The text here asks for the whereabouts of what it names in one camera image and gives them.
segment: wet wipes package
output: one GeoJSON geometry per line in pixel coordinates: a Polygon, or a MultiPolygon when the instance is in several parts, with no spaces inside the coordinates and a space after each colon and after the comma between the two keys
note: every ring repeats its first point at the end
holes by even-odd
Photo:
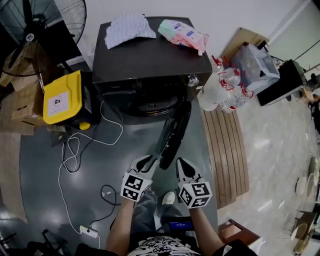
{"type": "Polygon", "coordinates": [[[197,49],[199,56],[205,52],[209,39],[208,34],[200,33],[181,21],[171,19],[165,19],[160,24],[158,32],[175,45],[197,49]]]}

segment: white wall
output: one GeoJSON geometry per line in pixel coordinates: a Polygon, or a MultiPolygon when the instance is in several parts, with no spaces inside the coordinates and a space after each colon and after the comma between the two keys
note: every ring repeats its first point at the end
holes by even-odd
{"type": "Polygon", "coordinates": [[[122,13],[188,17],[195,28],[210,35],[207,51],[219,55],[237,28],[270,37],[293,9],[305,0],[86,0],[87,20],[78,47],[95,52],[100,24],[122,13]]]}
{"type": "MultiPolygon", "coordinates": [[[[320,11],[310,1],[296,19],[269,47],[271,55],[284,61],[295,59],[320,40],[320,11]]],[[[320,63],[320,43],[296,60],[309,70],[320,63]]]]}

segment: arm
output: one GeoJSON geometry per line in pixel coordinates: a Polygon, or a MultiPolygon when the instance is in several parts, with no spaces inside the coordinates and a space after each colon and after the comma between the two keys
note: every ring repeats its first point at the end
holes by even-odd
{"type": "Polygon", "coordinates": [[[105,249],[119,256],[128,254],[130,242],[131,220],[135,202],[129,199],[122,201],[114,223],[106,241],[105,249]]]}
{"type": "Polygon", "coordinates": [[[204,256],[212,256],[224,244],[211,227],[201,208],[193,208],[189,211],[201,251],[204,256]]]}

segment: power strip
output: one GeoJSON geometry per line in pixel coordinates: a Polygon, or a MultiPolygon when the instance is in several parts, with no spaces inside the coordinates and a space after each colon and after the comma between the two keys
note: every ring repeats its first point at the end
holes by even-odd
{"type": "Polygon", "coordinates": [[[88,228],[88,227],[86,227],[84,225],[80,226],[80,234],[82,234],[82,233],[86,234],[86,235],[88,235],[90,237],[93,237],[93,238],[97,238],[98,237],[98,232],[97,231],[95,231],[95,230],[93,230],[91,228],[88,228]]]}

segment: white sneaker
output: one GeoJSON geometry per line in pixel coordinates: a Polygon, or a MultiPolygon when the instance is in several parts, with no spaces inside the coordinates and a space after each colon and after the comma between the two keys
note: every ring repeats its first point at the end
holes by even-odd
{"type": "Polygon", "coordinates": [[[176,194],[173,191],[169,191],[163,197],[162,204],[163,205],[173,205],[176,199],[176,194]]]}

